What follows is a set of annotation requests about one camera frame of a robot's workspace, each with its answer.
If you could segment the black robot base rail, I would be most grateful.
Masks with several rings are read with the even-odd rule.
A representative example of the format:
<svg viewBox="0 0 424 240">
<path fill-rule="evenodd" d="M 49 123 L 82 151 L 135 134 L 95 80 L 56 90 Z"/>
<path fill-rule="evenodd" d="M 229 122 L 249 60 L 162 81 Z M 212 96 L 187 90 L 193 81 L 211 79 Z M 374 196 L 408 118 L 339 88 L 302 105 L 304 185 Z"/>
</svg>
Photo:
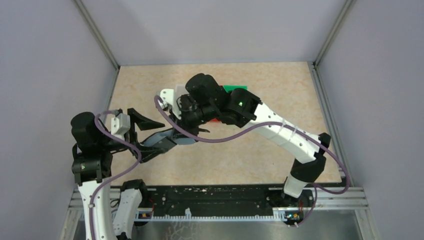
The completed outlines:
<svg viewBox="0 0 424 240">
<path fill-rule="evenodd" d="M 303 220 L 315 198 L 304 189 L 299 198 L 283 193 L 282 185 L 149 186 L 134 222 L 148 221 L 283 221 Z"/>
</svg>

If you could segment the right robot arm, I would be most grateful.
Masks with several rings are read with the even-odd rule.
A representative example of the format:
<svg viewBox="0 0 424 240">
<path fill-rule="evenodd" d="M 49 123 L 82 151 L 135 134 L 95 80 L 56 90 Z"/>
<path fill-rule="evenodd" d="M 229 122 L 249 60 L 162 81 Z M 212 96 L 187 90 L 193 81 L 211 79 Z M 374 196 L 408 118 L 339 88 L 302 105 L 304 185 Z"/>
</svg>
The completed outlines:
<svg viewBox="0 0 424 240">
<path fill-rule="evenodd" d="M 242 87 L 227 91 L 209 74 L 198 73 L 185 84 L 186 94 L 160 98 L 167 104 L 171 119 L 182 129 L 197 135 L 199 126 L 216 119 L 244 131 L 257 133 L 294 156 L 283 193 L 298 199 L 303 188 L 324 171 L 325 148 L 331 136 L 312 134 L 271 110 L 258 96 Z"/>
</svg>

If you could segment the grey aluminium frame rail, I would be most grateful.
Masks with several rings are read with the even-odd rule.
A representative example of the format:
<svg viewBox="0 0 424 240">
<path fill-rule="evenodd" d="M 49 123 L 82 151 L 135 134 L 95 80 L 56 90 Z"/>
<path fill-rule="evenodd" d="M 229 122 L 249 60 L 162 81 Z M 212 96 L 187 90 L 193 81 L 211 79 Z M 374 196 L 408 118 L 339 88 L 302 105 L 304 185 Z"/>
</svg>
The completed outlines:
<svg viewBox="0 0 424 240">
<path fill-rule="evenodd" d="M 332 68 L 330 67 L 329 55 L 334 51 L 333 45 L 337 41 L 338 35 L 355 4 L 355 0 L 345 0 L 343 2 L 340 13 L 337 15 L 316 59 L 308 61 L 307 64 L 325 125 L 332 136 L 335 154 L 339 157 L 349 175 L 349 190 L 352 191 L 353 188 L 358 188 L 364 193 L 365 189 L 358 179 L 358 172 L 355 170 L 355 158 L 349 154 L 350 143 L 348 141 L 347 125 L 342 123 L 341 112 L 337 110 L 336 106 L 336 97 L 330 91 L 330 73 Z"/>
</svg>

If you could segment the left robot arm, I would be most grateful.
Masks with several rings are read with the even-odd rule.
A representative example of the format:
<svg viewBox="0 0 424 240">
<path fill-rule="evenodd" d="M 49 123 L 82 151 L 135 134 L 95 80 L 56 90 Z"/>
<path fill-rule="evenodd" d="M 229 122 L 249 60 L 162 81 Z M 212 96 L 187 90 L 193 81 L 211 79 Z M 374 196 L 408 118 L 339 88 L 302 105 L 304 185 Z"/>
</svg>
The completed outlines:
<svg viewBox="0 0 424 240">
<path fill-rule="evenodd" d="M 116 209 L 111 206 L 113 155 L 130 151 L 135 165 L 148 162 L 172 149 L 176 143 L 163 132 L 139 141 L 137 130 L 152 130 L 163 124 L 129 108 L 105 111 L 112 115 L 110 128 L 100 115 L 82 112 L 72 118 L 71 133 L 76 141 L 72 148 L 71 167 L 81 195 L 86 238 L 88 240 L 130 240 L 135 225 L 136 210 L 151 201 L 142 179 L 126 181 L 120 187 Z"/>
</svg>

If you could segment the white plastic bin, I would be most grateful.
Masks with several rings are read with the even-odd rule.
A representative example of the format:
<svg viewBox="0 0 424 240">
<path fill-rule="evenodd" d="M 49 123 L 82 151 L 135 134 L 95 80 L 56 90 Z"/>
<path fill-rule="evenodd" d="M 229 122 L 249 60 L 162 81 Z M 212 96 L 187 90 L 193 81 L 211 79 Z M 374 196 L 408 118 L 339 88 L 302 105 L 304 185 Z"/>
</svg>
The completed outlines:
<svg viewBox="0 0 424 240">
<path fill-rule="evenodd" d="M 178 99 L 182 95 L 187 95 L 188 91 L 185 88 L 184 84 L 176 84 L 174 89 L 175 99 Z"/>
</svg>

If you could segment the green plastic bin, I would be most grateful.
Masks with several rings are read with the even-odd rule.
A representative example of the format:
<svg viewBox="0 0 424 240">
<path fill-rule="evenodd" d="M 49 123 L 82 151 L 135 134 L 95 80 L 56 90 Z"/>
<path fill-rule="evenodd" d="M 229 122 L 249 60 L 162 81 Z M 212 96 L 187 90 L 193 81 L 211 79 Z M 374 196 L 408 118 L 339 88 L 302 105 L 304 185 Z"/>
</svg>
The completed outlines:
<svg viewBox="0 0 424 240">
<path fill-rule="evenodd" d="M 227 93 L 230 93 L 235 89 L 244 89 L 244 90 L 248 89 L 246 85 L 223 85 L 223 88 Z"/>
</svg>

